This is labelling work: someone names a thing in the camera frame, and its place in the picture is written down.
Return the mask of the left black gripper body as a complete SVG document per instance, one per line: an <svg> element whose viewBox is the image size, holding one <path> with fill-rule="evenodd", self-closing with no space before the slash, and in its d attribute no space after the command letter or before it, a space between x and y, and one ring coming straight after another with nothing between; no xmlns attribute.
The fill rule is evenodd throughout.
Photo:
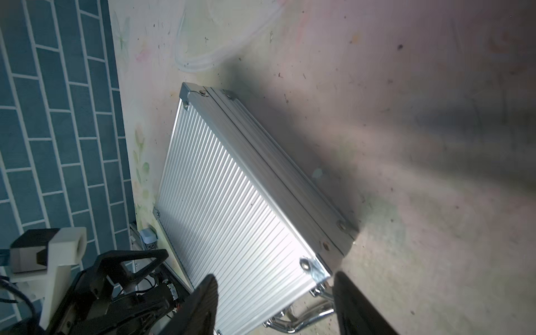
<svg viewBox="0 0 536 335"><path fill-rule="evenodd" d="M42 334L156 334L184 303L183 283L165 267L142 279L147 288L117 295L110 279L90 293L82 287L87 277L87 271L76 277Z"/></svg>

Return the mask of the silver aluminium poker case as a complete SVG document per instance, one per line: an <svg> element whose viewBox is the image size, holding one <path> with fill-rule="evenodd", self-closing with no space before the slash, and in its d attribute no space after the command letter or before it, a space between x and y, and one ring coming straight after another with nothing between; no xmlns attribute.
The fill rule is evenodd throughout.
<svg viewBox="0 0 536 335"><path fill-rule="evenodd" d="M247 334L339 269L358 229L232 93L185 82L153 214L217 334Z"/></svg>

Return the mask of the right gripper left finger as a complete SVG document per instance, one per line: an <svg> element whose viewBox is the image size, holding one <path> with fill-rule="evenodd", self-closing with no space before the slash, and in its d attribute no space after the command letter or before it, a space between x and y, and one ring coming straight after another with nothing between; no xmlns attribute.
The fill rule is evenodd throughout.
<svg viewBox="0 0 536 335"><path fill-rule="evenodd" d="M218 302L218 283L209 274L160 334L214 334Z"/></svg>

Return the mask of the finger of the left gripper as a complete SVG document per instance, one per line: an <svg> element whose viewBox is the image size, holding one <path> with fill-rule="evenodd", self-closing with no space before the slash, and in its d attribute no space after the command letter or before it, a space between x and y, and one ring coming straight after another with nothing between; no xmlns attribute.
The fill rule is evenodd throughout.
<svg viewBox="0 0 536 335"><path fill-rule="evenodd" d="M100 254L85 275L85 286L91 293L101 293L104 283L109 278L114 284L120 284L125 293L131 293L135 287L151 272L164 263L169 254L165 249L149 251L108 251ZM127 262L150 259L151 262L141 270L132 272L126 267Z"/></svg>

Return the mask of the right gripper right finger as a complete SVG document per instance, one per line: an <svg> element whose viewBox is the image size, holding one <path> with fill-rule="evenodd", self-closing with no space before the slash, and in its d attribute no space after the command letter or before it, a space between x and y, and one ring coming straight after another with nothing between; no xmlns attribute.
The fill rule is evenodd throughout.
<svg viewBox="0 0 536 335"><path fill-rule="evenodd" d="M398 334L345 273L335 274L332 292L340 334Z"/></svg>

